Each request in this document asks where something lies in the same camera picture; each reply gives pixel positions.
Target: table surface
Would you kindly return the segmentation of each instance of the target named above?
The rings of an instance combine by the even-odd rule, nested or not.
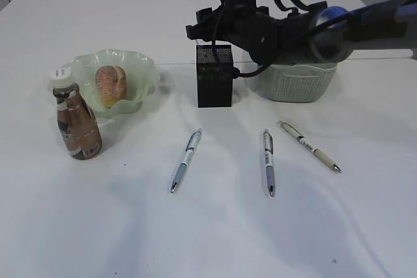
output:
[[[314,3],[322,0],[303,0]],[[360,8],[360,0],[327,0],[330,6]],[[286,17],[273,0],[257,0],[277,18]],[[77,55],[115,48],[140,51],[158,64],[194,63],[195,42],[185,26],[195,12],[219,0],[13,0],[0,12],[0,57],[37,54],[57,68]],[[357,51],[352,59],[410,57],[410,50]],[[233,48],[236,62],[249,55]]]
[[[417,63],[348,60],[312,104],[234,82],[232,108],[198,109],[192,64],[159,68],[139,112],[100,120],[102,152],[66,155],[48,60],[0,58],[4,277],[411,277],[417,257]],[[276,126],[285,120],[343,169]],[[190,134],[203,138],[178,193]],[[274,138],[266,194],[261,133]]]

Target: bread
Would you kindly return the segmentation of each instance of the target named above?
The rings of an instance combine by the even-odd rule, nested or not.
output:
[[[112,107],[127,97],[126,73],[120,66],[105,65],[96,73],[98,96],[106,107]]]

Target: white bottle cap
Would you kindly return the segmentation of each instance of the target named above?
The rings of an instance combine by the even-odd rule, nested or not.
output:
[[[75,82],[74,75],[72,75],[71,70],[68,68],[60,68],[59,70],[53,71],[50,75],[52,88],[67,88]]]

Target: black box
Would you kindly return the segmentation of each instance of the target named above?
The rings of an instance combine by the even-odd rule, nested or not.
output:
[[[233,79],[216,64],[211,45],[196,47],[198,107],[231,107]],[[231,45],[216,45],[222,66],[233,67]]]

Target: bottle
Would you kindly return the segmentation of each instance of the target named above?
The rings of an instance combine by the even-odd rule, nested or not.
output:
[[[69,69],[50,75],[52,93],[57,99],[58,128],[68,153],[77,160],[87,160],[102,148],[102,138],[93,111],[79,93],[79,86]]]

